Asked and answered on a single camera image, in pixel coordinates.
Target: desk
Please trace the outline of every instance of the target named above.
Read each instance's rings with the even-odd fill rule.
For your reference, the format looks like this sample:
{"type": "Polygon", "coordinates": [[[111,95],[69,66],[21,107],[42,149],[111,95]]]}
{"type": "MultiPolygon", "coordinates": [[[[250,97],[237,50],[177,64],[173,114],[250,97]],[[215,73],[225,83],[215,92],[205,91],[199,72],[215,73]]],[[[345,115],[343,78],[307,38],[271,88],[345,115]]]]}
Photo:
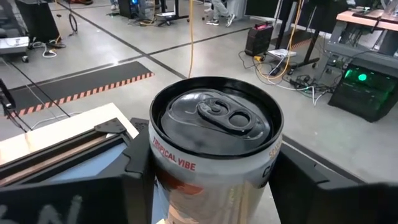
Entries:
{"type": "MultiPolygon", "coordinates": [[[[326,53],[318,63],[318,68],[316,70],[314,79],[321,79],[323,72],[326,70],[328,59],[333,54],[349,58],[360,58],[377,66],[385,67],[386,69],[398,70],[398,59],[394,57],[379,54],[377,52],[363,51],[356,47],[350,47],[345,44],[339,43],[339,38],[342,32],[346,29],[348,23],[355,23],[369,27],[374,27],[376,25],[375,20],[355,17],[353,16],[353,14],[353,11],[345,11],[337,15],[336,26],[331,33],[329,42],[325,46],[326,53]]],[[[377,25],[377,28],[398,31],[398,24],[392,24],[390,22],[380,22],[377,25]]]]}

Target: black metal bracket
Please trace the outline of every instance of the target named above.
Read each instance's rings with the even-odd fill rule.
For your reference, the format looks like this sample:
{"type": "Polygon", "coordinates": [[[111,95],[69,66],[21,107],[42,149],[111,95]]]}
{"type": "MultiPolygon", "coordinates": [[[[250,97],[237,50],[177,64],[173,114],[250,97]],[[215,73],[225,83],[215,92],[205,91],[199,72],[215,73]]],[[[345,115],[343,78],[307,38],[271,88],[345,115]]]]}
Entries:
{"type": "Polygon", "coordinates": [[[120,134],[125,132],[126,128],[117,118],[113,118],[112,120],[96,125],[94,130],[100,133],[120,134]]]}

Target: computer tower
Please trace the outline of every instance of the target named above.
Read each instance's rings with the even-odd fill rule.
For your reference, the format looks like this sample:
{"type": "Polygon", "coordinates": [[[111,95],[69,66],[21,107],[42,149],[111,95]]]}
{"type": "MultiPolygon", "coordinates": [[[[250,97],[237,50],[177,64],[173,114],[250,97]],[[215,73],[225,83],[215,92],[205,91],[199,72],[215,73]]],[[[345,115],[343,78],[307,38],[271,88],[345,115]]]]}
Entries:
{"type": "Polygon", "coordinates": [[[58,38],[59,31],[49,4],[43,0],[15,0],[26,24],[29,37],[47,43],[58,38]]]}
{"type": "Polygon", "coordinates": [[[329,105],[374,122],[398,101],[398,78],[394,69],[377,67],[371,62],[351,62],[337,85],[329,105]]]}

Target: jeans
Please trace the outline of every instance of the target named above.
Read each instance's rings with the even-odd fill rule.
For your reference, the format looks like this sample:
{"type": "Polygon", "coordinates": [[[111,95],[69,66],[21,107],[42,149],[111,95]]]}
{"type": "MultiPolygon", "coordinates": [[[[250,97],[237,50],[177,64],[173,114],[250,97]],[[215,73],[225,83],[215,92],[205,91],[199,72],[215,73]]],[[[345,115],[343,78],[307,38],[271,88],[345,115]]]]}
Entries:
{"type": "Polygon", "coordinates": [[[222,0],[212,0],[211,2],[214,6],[213,19],[218,20],[220,15],[225,17],[229,17],[231,15],[222,0]]]}

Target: can rim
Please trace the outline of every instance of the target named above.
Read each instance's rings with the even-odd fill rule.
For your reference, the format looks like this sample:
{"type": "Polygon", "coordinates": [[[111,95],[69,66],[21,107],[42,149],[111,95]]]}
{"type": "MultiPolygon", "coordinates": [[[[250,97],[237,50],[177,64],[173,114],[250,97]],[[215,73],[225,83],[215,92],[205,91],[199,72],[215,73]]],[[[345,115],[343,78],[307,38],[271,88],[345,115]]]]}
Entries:
{"type": "MultiPolygon", "coordinates": [[[[185,79],[185,80],[181,80],[179,82],[173,83],[167,87],[165,87],[162,91],[160,91],[158,94],[156,94],[155,98],[152,100],[152,103],[150,104],[150,113],[149,113],[149,119],[150,122],[152,124],[152,127],[155,129],[155,132],[162,138],[162,140],[164,140],[167,144],[173,146],[174,148],[176,148],[179,151],[182,151],[184,153],[193,155],[193,156],[198,156],[198,157],[203,157],[203,158],[207,158],[207,159],[240,159],[240,158],[244,158],[244,157],[249,157],[252,156],[254,154],[257,154],[265,149],[267,149],[270,145],[272,145],[278,138],[279,136],[282,134],[282,129],[284,127],[284,115],[282,112],[282,109],[280,108],[279,104],[276,102],[275,99],[273,99],[273,97],[271,97],[267,92],[265,92],[264,90],[258,88],[255,85],[252,85],[248,82],[244,82],[235,78],[225,78],[225,77],[195,77],[195,78],[189,78],[189,79],[185,79]],[[191,151],[189,149],[185,149],[182,146],[179,146],[176,142],[172,141],[162,130],[160,130],[160,128],[157,125],[156,119],[154,117],[154,104],[156,103],[156,101],[163,101],[164,98],[168,97],[169,101],[173,100],[175,97],[177,97],[178,95],[185,93],[188,90],[192,90],[194,88],[203,88],[203,84],[209,84],[209,85],[214,85],[215,83],[222,83],[224,84],[224,86],[226,88],[230,87],[230,88],[237,88],[239,87],[239,90],[246,90],[246,93],[249,95],[252,95],[253,97],[259,99],[259,95],[262,95],[263,97],[267,98],[267,99],[263,99],[262,101],[269,101],[272,102],[274,105],[272,105],[272,107],[274,107],[280,116],[280,124],[277,125],[279,128],[278,130],[274,133],[273,137],[270,138],[270,140],[268,140],[267,142],[261,144],[260,146],[256,147],[254,150],[252,150],[251,152],[247,152],[245,154],[240,154],[240,155],[214,155],[214,154],[207,154],[207,153],[200,153],[200,152],[194,152],[191,151]],[[170,94],[169,92],[174,91],[174,92],[179,92],[177,94],[170,94]]],[[[274,121],[274,116],[275,114],[271,114],[271,118],[272,121],[274,121]]]]}

